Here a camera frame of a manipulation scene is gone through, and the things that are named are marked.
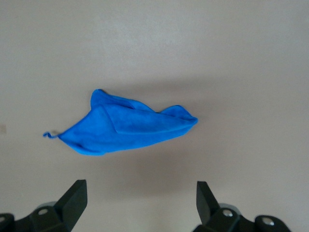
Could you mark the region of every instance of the screw head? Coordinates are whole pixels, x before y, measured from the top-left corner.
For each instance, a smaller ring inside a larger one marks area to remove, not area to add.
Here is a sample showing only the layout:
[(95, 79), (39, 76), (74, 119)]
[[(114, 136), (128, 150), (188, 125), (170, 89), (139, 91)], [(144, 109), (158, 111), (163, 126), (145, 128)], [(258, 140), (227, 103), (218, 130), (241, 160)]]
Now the screw head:
[(43, 214), (46, 214), (48, 212), (48, 209), (41, 209), (39, 212), (38, 212), (38, 215), (43, 215)]
[(229, 209), (223, 210), (223, 214), (224, 214), (224, 216), (226, 216), (226, 217), (232, 217), (232, 216), (233, 216), (232, 211), (230, 211)]
[(268, 218), (268, 217), (262, 218), (262, 221), (263, 221), (266, 225), (268, 225), (268, 226), (274, 226), (274, 225), (275, 225), (274, 221), (273, 221), (272, 219)]

